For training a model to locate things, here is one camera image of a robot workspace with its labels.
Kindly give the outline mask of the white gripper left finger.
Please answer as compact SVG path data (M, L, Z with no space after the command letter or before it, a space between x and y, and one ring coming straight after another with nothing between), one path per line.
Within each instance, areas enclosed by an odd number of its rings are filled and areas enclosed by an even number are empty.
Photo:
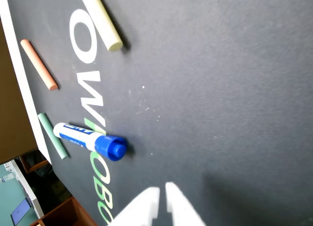
M109 224L110 226L151 226L158 217L159 187L148 187L137 195Z

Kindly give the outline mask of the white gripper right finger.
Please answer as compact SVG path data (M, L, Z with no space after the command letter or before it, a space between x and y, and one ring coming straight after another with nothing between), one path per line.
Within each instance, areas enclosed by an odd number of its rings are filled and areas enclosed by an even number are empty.
M173 182L165 185L167 212L172 214L174 226L205 226L183 192Z

